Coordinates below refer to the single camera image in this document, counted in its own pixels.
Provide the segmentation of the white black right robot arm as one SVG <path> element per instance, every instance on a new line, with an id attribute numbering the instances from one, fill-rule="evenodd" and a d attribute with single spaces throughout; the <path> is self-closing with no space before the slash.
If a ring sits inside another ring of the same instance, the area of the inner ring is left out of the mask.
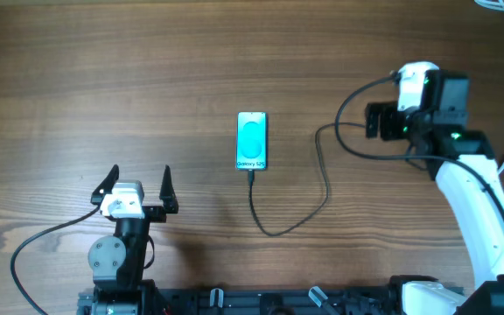
<path id="1" fill-rule="evenodd" d="M 467 129 L 469 79 L 430 62 L 393 74 L 399 97 L 366 107 L 366 136 L 406 140 L 454 212 L 472 263 L 475 292 L 434 280 L 402 280 L 402 314 L 504 314 L 504 191 L 485 134 Z"/>

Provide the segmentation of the teal screen Galaxy smartphone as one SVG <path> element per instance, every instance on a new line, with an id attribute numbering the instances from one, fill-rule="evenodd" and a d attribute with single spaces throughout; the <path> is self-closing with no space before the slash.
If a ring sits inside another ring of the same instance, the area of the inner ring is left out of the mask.
<path id="1" fill-rule="evenodd" d="M 268 166 L 268 117 L 265 112 L 237 115 L 235 167 L 240 171 L 265 170 Z"/>

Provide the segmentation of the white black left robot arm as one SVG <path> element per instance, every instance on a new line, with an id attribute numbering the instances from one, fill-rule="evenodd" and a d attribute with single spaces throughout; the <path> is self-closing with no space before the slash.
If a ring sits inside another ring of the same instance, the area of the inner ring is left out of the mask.
<path id="1" fill-rule="evenodd" d="M 154 281 L 144 280 L 144 270 L 154 260 L 146 258 L 152 223 L 165 223 L 168 214 L 179 211 L 172 185 L 171 168 L 164 168 L 159 192 L 161 204 L 144 204 L 143 184 L 138 180 L 121 181 L 119 166 L 94 189 L 90 202 L 106 219 L 115 223 L 115 232 L 91 246 L 87 260 L 93 272 L 93 294 L 81 297 L 79 314 L 167 314 L 169 305 Z"/>

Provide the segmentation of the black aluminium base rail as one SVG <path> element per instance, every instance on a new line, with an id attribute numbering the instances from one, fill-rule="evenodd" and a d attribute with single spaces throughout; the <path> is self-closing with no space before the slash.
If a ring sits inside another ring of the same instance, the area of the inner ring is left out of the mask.
<path id="1" fill-rule="evenodd" d="M 308 290 L 160 290 L 149 314 L 402 314 L 389 285 L 322 292 L 317 303 Z"/>

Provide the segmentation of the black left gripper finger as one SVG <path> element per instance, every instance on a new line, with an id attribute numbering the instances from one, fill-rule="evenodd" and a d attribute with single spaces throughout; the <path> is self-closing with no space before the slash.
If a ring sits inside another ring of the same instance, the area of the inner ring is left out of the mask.
<path id="1" fill-rule="evenodd" d="M 159 199 L 163 202 L 163 209 L 166 214 L 177 214 L 179 203 L 172 184 L 172 172 L 169 165 L 164 168 Z"/>
<path id="2" fill-rule="evenodd" d="M 91 194 L 90 203 L 100 205 L 104 197 L 112 192 L 112 188 L 119 179 L 119 166 L 114 164 L 106 178 L 94 189 Z"/>

